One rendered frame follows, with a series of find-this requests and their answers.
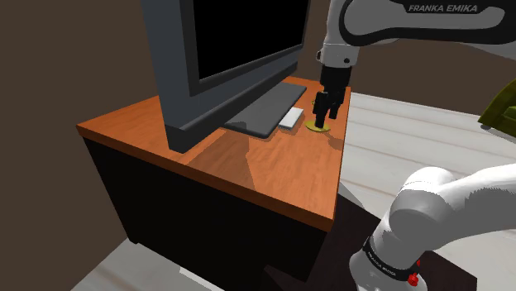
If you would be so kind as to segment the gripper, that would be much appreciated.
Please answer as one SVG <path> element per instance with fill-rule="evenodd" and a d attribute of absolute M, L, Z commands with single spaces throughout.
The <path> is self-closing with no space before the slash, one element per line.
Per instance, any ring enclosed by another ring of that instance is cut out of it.
<path fill-rule="evenodd" d="M 317 92 L 313 105 L 313 114 L 316 116 L 314 126 L 323 129 L 328 111 L 328 94 L 344 94 L 350 82 L 351 67 L 334 68 L 324 65 L 321 70 L 320 84 L 325 92 Z M 329 106 L 328 117 L 335 120 L 342 105 L 342 96 L 333 96 Z"/>

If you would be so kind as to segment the white flat remote control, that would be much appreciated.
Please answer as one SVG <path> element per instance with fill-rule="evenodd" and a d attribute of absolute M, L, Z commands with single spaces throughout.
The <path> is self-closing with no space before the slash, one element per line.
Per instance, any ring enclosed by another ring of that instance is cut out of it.
<path fill-rule="evenodd" d="M 291 107 L 289 111 L 285 114 L 285 116 L 281 119 L 278 124 L 278 127 L 284 128 L 287 130 L 292 130 L 299 118 L 303 114 L 303 109 L 298 107 Z"/>

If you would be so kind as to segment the wooden top dark cabinet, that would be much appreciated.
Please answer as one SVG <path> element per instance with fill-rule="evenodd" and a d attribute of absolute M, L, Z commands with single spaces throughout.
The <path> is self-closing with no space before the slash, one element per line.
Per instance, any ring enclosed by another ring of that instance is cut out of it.
<path fill-rule="evenodd" d="M 219 128 L 168 147 L 154 97 L 77 126 L 130 241 L 224 289 L 266 266 L 306 280 L 332 228 L 347 107 L 330 131 Z"/>

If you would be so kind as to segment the dark grey television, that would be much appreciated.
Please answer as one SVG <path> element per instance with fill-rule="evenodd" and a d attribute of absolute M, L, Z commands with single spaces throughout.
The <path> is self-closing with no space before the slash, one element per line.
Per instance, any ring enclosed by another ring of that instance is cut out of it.
<path fill-rule="evenodd" d="M 283 81 L 311 0 L 141 0 L 168 147 L 224 127 L 270 136 L 306 88 Z"/>

